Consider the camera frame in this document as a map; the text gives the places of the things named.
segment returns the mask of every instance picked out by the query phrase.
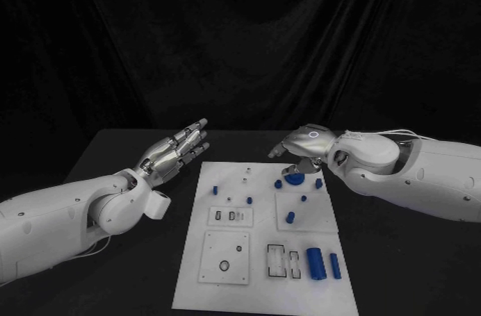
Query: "blue block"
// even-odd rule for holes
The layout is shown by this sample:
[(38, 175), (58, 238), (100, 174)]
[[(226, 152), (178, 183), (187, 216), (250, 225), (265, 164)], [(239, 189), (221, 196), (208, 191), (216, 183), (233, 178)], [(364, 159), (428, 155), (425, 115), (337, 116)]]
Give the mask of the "blue block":
[(292, 224), (294, 223), (294, 218), (295, 218), (296, 214), (294, 212), (289, 212), (288, 214), (288, 218), (286, 218), (286, 223)]
[(325, 274), (324, 260), (320, 248), (309, 248), (307, 250), (309, 269), (311, 269), (311, 278), (314, 280), (322, 280), (328, 277)]
[(331, 256), (334, 278), (341, 279), (341, 269), (338, 268), (338, 255), (335, 253), (331, 253), (330, 256)]
[(307, 179), (305, 175), (304, 174), (294, 174), (294, 175), (286, 175), (283, 177), (283, 179), (286, 180), (286, 182), (291, 184), (291, 185), (299, 185), (304, 183), (304, 180)]
[(322, 179), (318, 178), (317, 179), (317, 189), (320, 189), (322, 187)]

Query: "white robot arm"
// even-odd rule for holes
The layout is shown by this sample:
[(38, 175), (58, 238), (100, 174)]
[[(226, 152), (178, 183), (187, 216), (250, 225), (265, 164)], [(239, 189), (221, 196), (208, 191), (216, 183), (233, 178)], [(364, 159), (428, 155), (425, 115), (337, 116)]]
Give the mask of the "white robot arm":
[(152, 190), (208, 149), (207, 120), (161, 140), (133, 169), (29, 192), (0, 203), (0, 286), (127, 232), (143, 214), (162, 219), (171, 198)]
[[(416, 137), (393, 141), (382, 134)], [(302, 157), (288, 174), (311, 174), (328, 165), (350, 189), (444, 219), (481, 222), (481, 147), (437, 141), (409, 130), (380, 133), (331, 130), (308, 124), (278, 144), (269, 157), (285, 151)]]

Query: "black tabletop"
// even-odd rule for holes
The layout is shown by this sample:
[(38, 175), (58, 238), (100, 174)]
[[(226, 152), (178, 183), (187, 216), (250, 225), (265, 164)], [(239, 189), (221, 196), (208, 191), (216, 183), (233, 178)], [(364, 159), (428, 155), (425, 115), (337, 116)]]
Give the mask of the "black tabletop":
[[(65, 183), (132, 167), (152, 143), (177, 131), (101, 131)], [(159, 187), (172, 198), (164, 220), (143, 216), (96, 256), (0, 288), (0, 314), (211, 315), (171, 309), (201, 162), (295, 163), (291, 154), (268, 158), (288, 133), (208, 131), (210, 150)], [(477, 315), (481, 224), (438, 219), (360, 196), (327, 167), (322, 172), (360, 315)]]

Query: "circular hole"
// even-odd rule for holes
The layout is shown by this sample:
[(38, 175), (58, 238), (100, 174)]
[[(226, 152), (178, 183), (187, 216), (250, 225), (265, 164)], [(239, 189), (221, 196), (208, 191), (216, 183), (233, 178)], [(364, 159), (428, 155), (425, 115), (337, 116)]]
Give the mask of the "circular hole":
[(229, 261), (223, 260), (218, 267), (221, 268), (221, 271), (226, 272), (229, 270)]

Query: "robotic hand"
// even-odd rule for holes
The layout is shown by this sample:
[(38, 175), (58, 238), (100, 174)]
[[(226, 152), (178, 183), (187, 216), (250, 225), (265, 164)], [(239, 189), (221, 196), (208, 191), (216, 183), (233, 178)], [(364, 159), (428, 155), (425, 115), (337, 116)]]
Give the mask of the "robotic hand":
[[(382, 134), (416, 139), (396, 142)], [(445, 219), (481, 222), (481, 147), (437, 141), (409, 130), (335, 136), (328, 128), (308, 124), (269, 157), (285, 151), (302, 159), (283, 175), (314, 174), (325, 163), (359, 194)]]
[(127, 232), (143, 214), (162, 219), (171, 199), (152, 190), (208, 149), (207, 119), (155, 143), (133, 169), (29, 192), (0, 203), (0, 287)]

